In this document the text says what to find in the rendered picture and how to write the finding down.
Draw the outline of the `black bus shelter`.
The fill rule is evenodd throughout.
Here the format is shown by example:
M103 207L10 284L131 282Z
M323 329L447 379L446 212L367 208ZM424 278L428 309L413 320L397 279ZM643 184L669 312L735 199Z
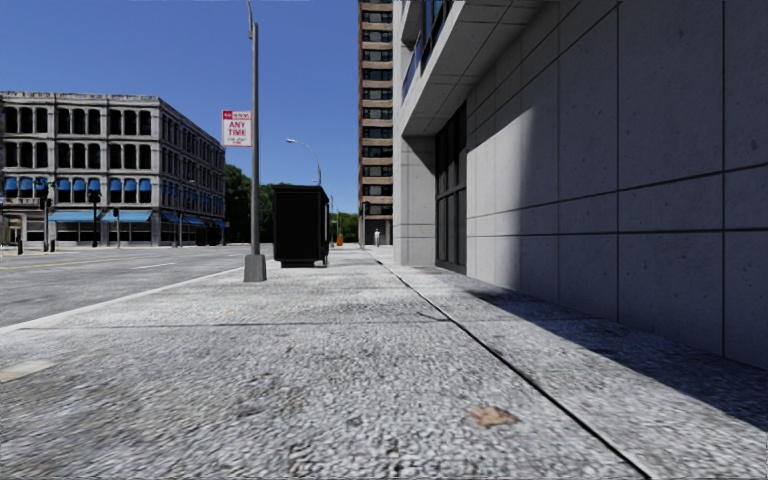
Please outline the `black bus shelter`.
M273 254L283 268L328 262L329 199L321 186L274 187Z

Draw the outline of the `grey street lamp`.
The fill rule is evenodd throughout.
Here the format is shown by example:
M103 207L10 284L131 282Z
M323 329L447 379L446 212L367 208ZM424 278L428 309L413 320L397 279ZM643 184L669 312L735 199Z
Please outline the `grey street lamp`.
M312 149L312 147L303 141L292 139L292 138L286 138L286 142L290 144L302 145L310 152L316 164L317 178L315 182L317 183L318 186L322 186L322 169L321 169L319 157L317 156L316 152Z
M267 279L266 258L261 253L260 240L260 204L259 204L259 76L258 76L258 23L254 19L252 0L244 0L248 11L249 32L252 50L252 185L251 185L251 242L250 252L244 260L244 279L246 283L263 282Z

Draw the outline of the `tan brick tower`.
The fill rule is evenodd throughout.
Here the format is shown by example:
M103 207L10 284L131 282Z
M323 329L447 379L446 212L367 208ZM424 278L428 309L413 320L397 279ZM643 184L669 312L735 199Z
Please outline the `tan brick tower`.
M358 208L366 245L393 240L393 1L358 0Z

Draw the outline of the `trees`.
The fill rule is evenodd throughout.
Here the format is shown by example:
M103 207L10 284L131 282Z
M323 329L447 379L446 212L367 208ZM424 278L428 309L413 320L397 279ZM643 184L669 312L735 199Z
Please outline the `trees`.
M229 223L230 243L249 243L251 240L251 184L252 181L240 168L225 165L225 221ZM275 184L262 184L259 188L260 241L273 242L272 196ZM340 221L339 233L344 242L358 241L358 215L340 212L334 214L329 225L335 228L334 220Z

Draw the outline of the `pale concrete building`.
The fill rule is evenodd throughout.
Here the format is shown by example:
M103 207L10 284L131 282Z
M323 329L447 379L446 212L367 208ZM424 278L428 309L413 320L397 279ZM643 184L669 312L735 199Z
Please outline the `pale concrete building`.
M403 0L395 260L768 369L768 0Z

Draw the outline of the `grey stone building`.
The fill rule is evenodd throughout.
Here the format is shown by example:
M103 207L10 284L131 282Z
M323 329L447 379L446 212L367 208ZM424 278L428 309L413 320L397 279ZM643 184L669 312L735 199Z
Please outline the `grey stone building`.
M35 179L55 185L49 246L91 245L88 190L101 192L98 245L218 245L225 151L155 96L0 92L0 244L43 247Z

